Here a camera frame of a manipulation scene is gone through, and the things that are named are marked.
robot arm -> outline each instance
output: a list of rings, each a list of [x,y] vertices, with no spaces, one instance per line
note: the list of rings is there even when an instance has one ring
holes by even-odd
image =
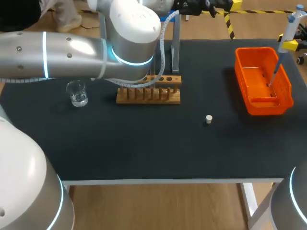
[[[89,0],[90,8],[106,19],[107,41],[49,32],[1,34],[0,81],[23,83],[75,77],[137,83],[150,68],[161,31],[154,10],[160,15],[170,9],[197,15],[222,0],[213,1]]]

white cable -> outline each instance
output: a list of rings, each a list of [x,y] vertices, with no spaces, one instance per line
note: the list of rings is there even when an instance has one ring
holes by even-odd
[[[105,73],[105,70],[106,70],[106,62],[107,62],[107,46],[106,46],[106,40],[105,39],[102,39],[102,44],[103,44],[103,49],[104,49],[104,54],[103,54],[103,60],[104,60],[104,63],[101,67],[101,70],[100,70],[100,74],[98,76],[97,79],[101,79],[102,76],[104,75]]]
[[[161,29],[161,37],[160,37],[161,68],[160,68],[160,71],[159,71],[156,78],[154,78],[152,81],[150,81],[148,83],[138,84],[138,85],[127,84],[127,83],[124,83],[120,80],[113,80],[113,79],[106,79],[106,80],[108,80],[112,83],[115,83],[116,85],[120,85],[120,86],[126,87],[126,88],[144,88],[144,87],[151,86],[151,85],[155,84],[160,79],[160,77],[164,73],[164,69],[165,69],[164,34],[165,34],[165,31],[166,31],[166,27],[167,27],[168,23],[172,20],[172,18],[174,18],[178,14],[179,14],[179,11],[172,12],[166,18],[166,20],[164,21],[163,27]]]
[[[54,78],[28,78],[28,79],[6,79],[0,78],[0,83],[31,83],[37,81],[47,81]]]

orange plastic basket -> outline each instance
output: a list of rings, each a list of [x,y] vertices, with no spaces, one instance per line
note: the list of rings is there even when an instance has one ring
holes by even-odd
[[[291,83],[282,65],[269,87],[277,60],[271,47],[236,49],[236,77],[251,115],[280,115],[293,105]]]

pipette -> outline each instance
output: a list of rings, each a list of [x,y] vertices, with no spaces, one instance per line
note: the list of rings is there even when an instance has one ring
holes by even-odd
[[[270,84],[269,86],[271,86],[274,82],[274,79],[276,77],[277,71],[285,57],[285,54],[289,51],[289,50],[294,50],[296,51],[297,46],[298,46],[298,42],[293,40],[295,33],[297,31],[299,22],[301,21],[302,18],[307,16],[307,13],[302,11],[304,8],[303,5],[297,5],[296,6],[296,11],[294,13],[292,13],[290,16],[288,16],[288,25],[286,28],[285,33],[283,34],[282,40],[279,44],[278,47],[278,61],[276,64],[276,67],[274,69],[273,72],[273,76],[270,80]]]

clear liquid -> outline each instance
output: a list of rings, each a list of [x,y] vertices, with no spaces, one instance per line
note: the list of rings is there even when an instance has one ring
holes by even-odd
[[[71,102],[76,107],[83,107],[88,103],[86,93],[79,93],[71,96]]]

